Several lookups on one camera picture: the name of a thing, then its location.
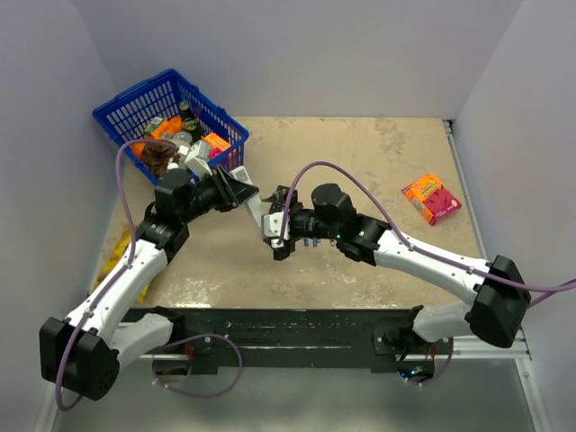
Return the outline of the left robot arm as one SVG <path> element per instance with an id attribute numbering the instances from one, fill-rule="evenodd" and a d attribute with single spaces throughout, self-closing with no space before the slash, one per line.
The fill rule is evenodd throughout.
<path id="1" fill-rule="evenodd" d="M 73 407 L 64 401 L 65 390 L 98 401 L 126 365 L 155 348 L 176 353 L 185 346 L 185 321 L 166 308 L 156 307 L 126 328 L 119 325 L 188 240 L 191 221 L 211 210 L 235 210 L 257 193 L 244 166 L 229 172 L 216 167 L 197 183 L 182 168 L 165 172 L 112 271 L 64 319 L 49 318 L 40 328 L 41 375 L 55 384 L 61 410 Z"/>

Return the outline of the white air conditioner remote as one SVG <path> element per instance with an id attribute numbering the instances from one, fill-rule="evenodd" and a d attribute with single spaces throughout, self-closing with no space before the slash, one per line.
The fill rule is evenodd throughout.
<path id="1" fill-rule="evenodd" d="M 259 196 L 259 189 L 253 184 L 247 169 L 244 166 L 238 166 L 231 171 L 229 175 L 232 178 L 232 192 L 239 205 L 247 209 L 247 213 L 257 226 L 260 238 L 267 242 L 268 239 L 264 234 L 262 222 L 265 215 L 265 208 Z"/>

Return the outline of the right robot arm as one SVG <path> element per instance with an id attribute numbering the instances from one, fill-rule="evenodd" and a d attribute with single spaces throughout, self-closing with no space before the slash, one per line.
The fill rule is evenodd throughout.
<path id="1" fill-rule="evenodd" d="M 419 354 L 442 338 L 474 335 L 494 347 L 512 346 L 531 302 L 515 286 L 523 278 L 513 260 L 484 261 L 402 238 L 389 222 L 357 212 L 337 184 L 316 187 L 310 209 L 288 193 L 280 186 L 266 198 L 270 208 L 262 218 L 275 260 L 286 259 L 299 239 L 329 239 L 348 259 L 401 271 L 458 298 L 439 308 L 413 308 L 408 324 L 385 334 L 388 344 Z"/>

